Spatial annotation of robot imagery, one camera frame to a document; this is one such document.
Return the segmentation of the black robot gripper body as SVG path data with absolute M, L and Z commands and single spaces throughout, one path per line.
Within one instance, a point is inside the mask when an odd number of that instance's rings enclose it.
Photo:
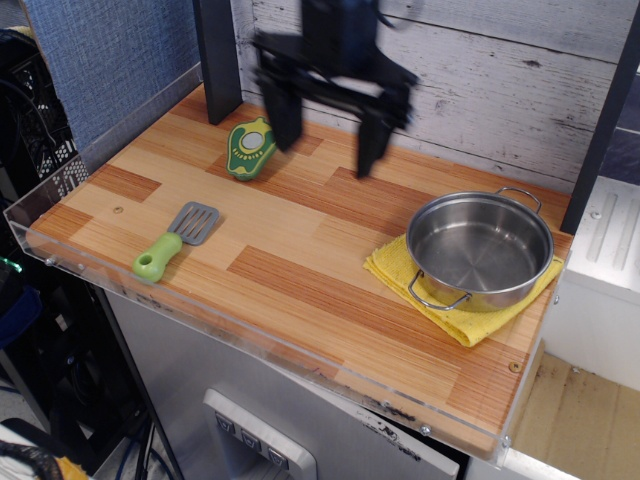
M 300 34 L 260 32 L 257 80 L 290 85 L 304 99 L 359 117 L 383 91 L 398 97 L 399 125 L 408 123 L 417 76 L 377 45 L 377 1 L 302 1 Z

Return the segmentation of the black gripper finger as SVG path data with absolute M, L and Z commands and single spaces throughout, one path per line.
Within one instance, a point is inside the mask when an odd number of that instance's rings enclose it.
M 370 175 L 373 164 L 381 159 L 393 131 L 399 127 L 398 97 L 385 90 L 371 105 L 364 106 L 359 115 L 357 177 Z
M 264 106 L 278 148 L 286 152 L 302 134 L 302 100 L 288 84 L 261 77 Z

